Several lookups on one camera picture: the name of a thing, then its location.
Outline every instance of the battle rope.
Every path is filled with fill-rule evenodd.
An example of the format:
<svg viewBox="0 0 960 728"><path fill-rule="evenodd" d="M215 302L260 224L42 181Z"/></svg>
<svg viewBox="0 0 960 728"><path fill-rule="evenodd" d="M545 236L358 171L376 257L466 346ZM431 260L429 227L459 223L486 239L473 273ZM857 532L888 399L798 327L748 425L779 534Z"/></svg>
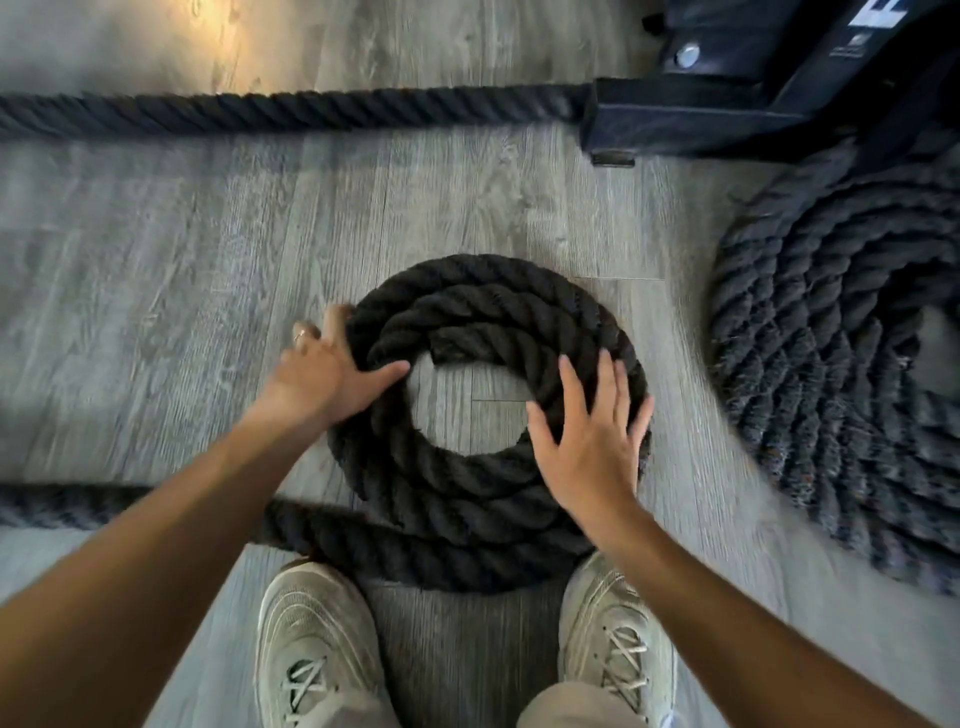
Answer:
<svg viewBox="0 0 960 728"><path fill-rule="evenodd" d="M0 137L403 129L578 122L589 85L175 96L0 96Z"/></svg>
<svg viewBox="0 0 960 728"><path fill-rule="evenodd" d="M878 570L960 592L960 404L911 374L923 306L960 312L960 175L799 165L720 244L711 333L730 419L807 516Z"/></svg>
<svg viewBox="0 0 960 728"><path fill-rule="evenodd" d="M606 308L555 273L499 255L453 255L393 276L357 305L348 339L361 368L422 352L438 364L503 365L526 379L558 435L560 353L570 357L591 397L601 347L626 364L634 412L646 392L633 345ZM590 550L543 486L526 433L494 454L437 448L414 428L404 382L333 430L329 442L350 487L388 525L276 499L255 543L347 573L487 593L568 572ZM0 524L91 530L149 492L4 484Z"/></svg>

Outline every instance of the rope coil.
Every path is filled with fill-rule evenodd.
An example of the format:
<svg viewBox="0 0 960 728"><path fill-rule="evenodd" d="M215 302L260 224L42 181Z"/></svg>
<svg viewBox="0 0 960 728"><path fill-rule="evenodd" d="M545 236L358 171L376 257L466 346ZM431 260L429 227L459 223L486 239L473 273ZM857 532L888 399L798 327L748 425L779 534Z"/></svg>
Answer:
<svg viewBox="0 0 960 728"><path fill-rule="evenodd" d="M960 404L911 374L924 306L960 322L960 175L807 160L720 244L711 338L727 413L807 516L878 570L960 592Z"/></svg>
<svg viewBox="0 0 960 728"><path fill-rule="evenodd" d="M499 255L453 255L393 276L356 306L348 340L361 369L423 352L438 365L505 366L527 381L556 436L564 421L560 353L589 400L600 348L623 359L632 418L647 388L633 345L606 308L551 271ZM350 574L481 593L567 573L592 549L543 485L526 432L493 454L437 448L413 425L405 382L332 429L328 441L349 486L387 525L278 498L254 543ZM92 530L150 490L3 484L0 525Z"/></svg>

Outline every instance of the forearm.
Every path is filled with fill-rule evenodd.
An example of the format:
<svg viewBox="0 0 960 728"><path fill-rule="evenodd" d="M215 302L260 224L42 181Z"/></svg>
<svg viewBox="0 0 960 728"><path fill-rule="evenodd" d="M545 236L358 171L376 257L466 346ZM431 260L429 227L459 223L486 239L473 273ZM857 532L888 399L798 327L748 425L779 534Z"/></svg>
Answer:
<svg viewBox="0 0 960 728"><path fill-rule="evenodd" d="M305 447L240 424L4 605L6 720L142 722ZM70 673L55 700L42 678L51 669Z"/></svg>
<svg viewBox="0 0 960 728"><path fill-rule="evenodd" d="M642 509L592 530L733 728L930 725L710 571Z"/></svg>

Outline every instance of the person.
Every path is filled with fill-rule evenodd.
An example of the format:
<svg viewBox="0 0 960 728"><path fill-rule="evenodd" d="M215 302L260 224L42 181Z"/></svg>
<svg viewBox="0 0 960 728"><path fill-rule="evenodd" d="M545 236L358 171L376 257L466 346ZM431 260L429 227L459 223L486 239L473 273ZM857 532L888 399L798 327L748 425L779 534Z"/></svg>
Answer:
<svg viewBox="0 0 960 728"><path fill-rule="evenodd" d="M280 481L331 425L409 371L357 370L348 308L296 328L236 427L0 608L0 715L10 726L134 726L167 678ZM560 357L564 431L528 403L551 494L598 551L560 620L560 682L521 728L669 722L677 653L734 728L929 726L778 621L670 538L636 500L636 420L623 364L601 352L594 404ZM393 728L376 629L329 566L295 562L260 609L255 696L265 728Z"/></svg>

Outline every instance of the hand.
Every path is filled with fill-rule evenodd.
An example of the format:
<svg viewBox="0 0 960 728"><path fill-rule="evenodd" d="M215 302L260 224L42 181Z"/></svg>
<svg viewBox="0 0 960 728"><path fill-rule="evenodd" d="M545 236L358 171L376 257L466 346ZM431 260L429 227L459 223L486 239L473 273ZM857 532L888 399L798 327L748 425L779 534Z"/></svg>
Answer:
<svg viewBox="0 0 960 728"><path fill-rule="evenodd" d="M347 342L347 305L324 313L323 334L309 322L294 325L294 348L280 355L263 392L244 419L306 434L310 441L329 427L371 405L403 379L410 362L395 361L375 372L360 372Z"/></svg>
<svg viewBox="0 0 960 728"><path fill-rule="evenodd" d="M600 351L593 411L587 412L584 387L566 356L560 357L564 384L564 436L554 442L543 410L527 402L534 455L547 488L563 509L590 535L609 516L636 507L640 443L654 412L647 395L632 424L630 388L622 361Z"/></svg>

